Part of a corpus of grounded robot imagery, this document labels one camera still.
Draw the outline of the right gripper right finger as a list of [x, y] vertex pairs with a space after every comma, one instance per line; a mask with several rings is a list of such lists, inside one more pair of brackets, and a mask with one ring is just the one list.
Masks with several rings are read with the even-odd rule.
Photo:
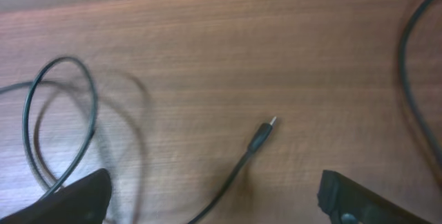
[[332, 224], [430, 224], [336, 171], [323, 171], [317, 198]]

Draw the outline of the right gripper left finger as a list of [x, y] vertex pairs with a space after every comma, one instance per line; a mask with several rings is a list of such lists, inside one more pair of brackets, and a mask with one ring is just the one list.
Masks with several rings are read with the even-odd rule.
[[111, 177], [98, 169], [1, 219], [1, 224], [102, 224], [112, 195]]

